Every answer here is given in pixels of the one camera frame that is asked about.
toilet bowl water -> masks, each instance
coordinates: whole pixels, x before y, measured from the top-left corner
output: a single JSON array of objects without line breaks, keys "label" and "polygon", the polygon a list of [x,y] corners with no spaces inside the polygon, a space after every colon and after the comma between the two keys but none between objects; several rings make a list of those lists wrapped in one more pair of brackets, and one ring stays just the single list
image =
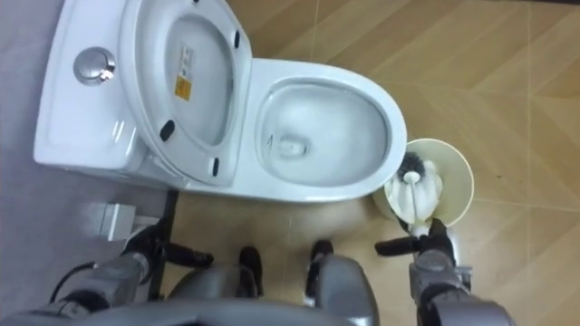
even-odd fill
[{"label": "toilet bowl water", "polygon": [[287,82],[263,109],[262,164],[287,182],[338,187],[368,177],[382,163],[389,131],[369,99],[332,84]]}]

white plastic part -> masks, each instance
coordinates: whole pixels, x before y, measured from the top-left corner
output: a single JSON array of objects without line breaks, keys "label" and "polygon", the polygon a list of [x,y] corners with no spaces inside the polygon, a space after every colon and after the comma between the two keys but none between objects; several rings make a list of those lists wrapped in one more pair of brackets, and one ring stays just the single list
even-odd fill
[{"label": "white plastic part", "polygon": [[[412,225],[409,230],[409,234],[416,238],[419,238],[422,235],[428,235],[429,227],[424,224]],[[452,229],[448,228],[447,236],[449,237],[451,244],[453,245],[453,257],[455,258],[455,263],[459,265],[461,260],[461,250],[459,248],[459,239],[457,237],[457,233]]]},{"label": "white plastic part", "polygon": [[100,235],[108,241],[124,241],[135,236],[149,225],[156,225],[158,217],[136,216],[137,207],[123,204],[108,204],[105,207]]},{"label": "white plastic part", "polygon": [[410,171],[403,176],[403,180],[394,177],[384,188],[395,215],[410,225],[422,223],[433,215],[444,186],[432,162],[423,160],[423,166],[423,177],[416,171]]},{"label": "white plastic part", "polygon": [[[442,183],[440,202],[431,217],[438,218],[446,226],[457,223],[468,211],[474,193],[474,178],[468,161],[450,144],[438,139],[415,139],[407,145],[407,150],[417,153],[424,159],[426,168],[429,161],[437,166]],[[386,187],[372,194],[381,212],[395,218],[387,200]],[[430,225],[430,220],[418,221],[415,225]]]},{"label": "white plastic part", "polygon": [[68,0],[53,38],[36,123],[34,160],[61,168],[133,170],[146,146],[138,137],[117,73],[87,86],[73,73],[83,50],[99,46],[116,55],[124,3]]},{"label": "white plastic part", "polygon": [[231,184],[252,53],[222,0],[126,1],[119,67],[140,135],[172,173]]}]

toilet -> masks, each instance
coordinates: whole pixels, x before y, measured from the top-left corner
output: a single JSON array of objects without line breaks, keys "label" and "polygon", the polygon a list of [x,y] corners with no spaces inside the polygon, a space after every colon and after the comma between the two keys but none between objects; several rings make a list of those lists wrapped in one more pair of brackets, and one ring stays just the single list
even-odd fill
[{"label": "toilet", "polygon": [[143,186],[329,202],[381,187],[406,142],[381,86],[254,58],[223,0],[66,0],[34,159]]}]

floor tile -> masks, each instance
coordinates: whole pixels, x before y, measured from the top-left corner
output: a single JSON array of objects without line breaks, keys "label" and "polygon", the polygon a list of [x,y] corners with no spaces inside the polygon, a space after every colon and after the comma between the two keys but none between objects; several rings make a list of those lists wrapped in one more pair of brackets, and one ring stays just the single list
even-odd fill
[{"label": "floor tile", "polygon": [[382,82],[399,104],[410,139],[456,147],[475,176],[475,196],[527,201],[527,99]]},{"label": "floor tile", "polygon": [[555,98],[580,98],[580,7],[531,6],[531,91]]},{"label": "floor tile", "polygon": [[580,213],[530,211],[530,324],[580,321]]},{"label": "floor tile", "polygon": [[474,201],[453,227],[460,263],[473,267],[472,290],[527,325],[527,208],[522,205]]},{"label": "floor tile", "polygon": [[527,93],[526,4],[321,1],[314,60],[375,80]]},{"label": "floor tile", "polygon": [[[266,298],[279,299],[290,218],[301,210],[303,206],[181,193],[171,241],[212,253],[218,263],[236,263],[240,249],[254,245],[263,259]],[[168,294],[188,271],[167,264],[162,292]]]},{"label": "floor tile", "polygon": [[227,0],[255,58],[310,61],[316,0]]},{"label": "floor tile", "polygon": [[580,208],[580,99],[531,104],[531,203]]}]

toilet lid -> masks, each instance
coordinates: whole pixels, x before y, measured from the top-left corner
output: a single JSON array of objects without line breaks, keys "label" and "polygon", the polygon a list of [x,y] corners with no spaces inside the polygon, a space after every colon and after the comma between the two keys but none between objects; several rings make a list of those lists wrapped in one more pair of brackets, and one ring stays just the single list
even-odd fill
[{"label": "toilet lid", "polygon": [[240,116],[237,86],[252,54],[226,3],[127,1],[119,49],[131,113],[164,168],[229,184],[239,144],[229,137]]}]

